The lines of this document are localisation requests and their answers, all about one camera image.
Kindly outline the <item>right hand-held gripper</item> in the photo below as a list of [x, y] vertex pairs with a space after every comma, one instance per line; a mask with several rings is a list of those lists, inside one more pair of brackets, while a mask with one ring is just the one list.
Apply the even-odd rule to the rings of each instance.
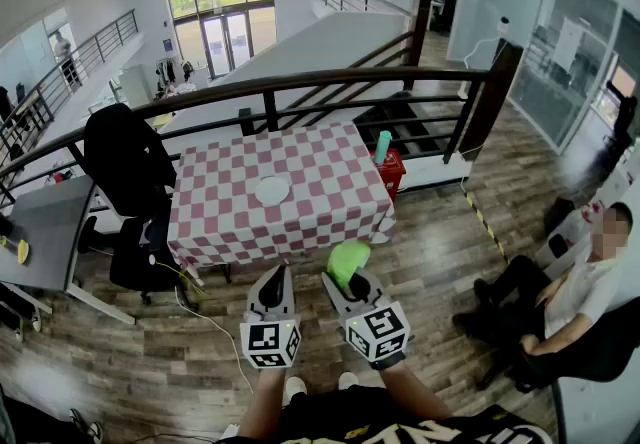
[[326, 272], [322, 282], [340, 316], [346, 342], [369, 363], [404, 353], [410, 337], [410, 325], [398, 301], [383, 293], [379, 279], [367, 271], [354, 273], [348, 283], [351, 301]]

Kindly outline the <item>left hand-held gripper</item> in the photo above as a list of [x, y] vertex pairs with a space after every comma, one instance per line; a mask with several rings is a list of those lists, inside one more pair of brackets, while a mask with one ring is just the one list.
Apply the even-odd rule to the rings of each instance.
[[[244, 357], [256, 369], [291, 367], [302, 336], [290, 268], [283, 264], [265, 272], [251, 287], [247, 302], [240, 324]], [[269, 309], [275, 312], [257, 312]]]

